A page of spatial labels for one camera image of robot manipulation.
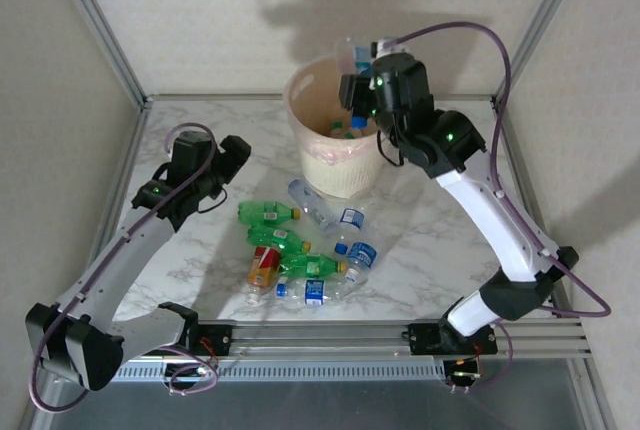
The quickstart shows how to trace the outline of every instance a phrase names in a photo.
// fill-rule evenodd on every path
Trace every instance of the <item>green bottle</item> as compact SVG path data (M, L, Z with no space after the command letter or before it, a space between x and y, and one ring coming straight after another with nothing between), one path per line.
M325 278L332 273L347 271L346 262L317 253L289 255L280 260L280 275L290 278Z
M275 227L288 220L299 219L299 208L291 209L278 202L240 202L238 204L238 220L245 225L262 223Z
M247 232L247 241L256 247L275 247L282 253L307 253L311 243L300 240L295 233L254 225Z

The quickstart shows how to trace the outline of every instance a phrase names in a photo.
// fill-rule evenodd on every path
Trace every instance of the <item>blue bottle cap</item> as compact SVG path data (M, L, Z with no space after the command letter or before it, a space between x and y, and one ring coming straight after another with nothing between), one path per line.
M336 243L336 248L333 249L338 255L345 255L349 250L349 247L344 243Z
M367 128L367 119L364 117L351 117L351 128Z

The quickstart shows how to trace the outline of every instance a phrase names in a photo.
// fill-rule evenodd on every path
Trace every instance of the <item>white marble table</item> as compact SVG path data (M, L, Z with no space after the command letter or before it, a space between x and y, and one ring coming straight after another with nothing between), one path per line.
M446 101L439 108L466 113L487 141L493 130L488 101ZM369 280L344 302L317 308L291 307L276 298L246 303L246 278L253 248L246 227L236 220L242 200L270 199L293 205L287 183L301 174L293 134L280 101L172 101L154 104L129 185L125 211L135 191L166 156L164 135L183 122L212 128L218 141L228 134L253 149L249 162L227 187L229 199L206 215L194 215L152 258L116 319L126 320L174 301L196 310L201 319L411 320L439 317L458 298L476 290L497 269L497 260L469 217L422 170L385 165L371 193L372 213L390 235L388 251ZM507 188L513 179L504 153L499 171ZM207 206L211 202L202 202ZM296 233L321 250L312 224L295 222ZM547 316L535 312L537 317Z

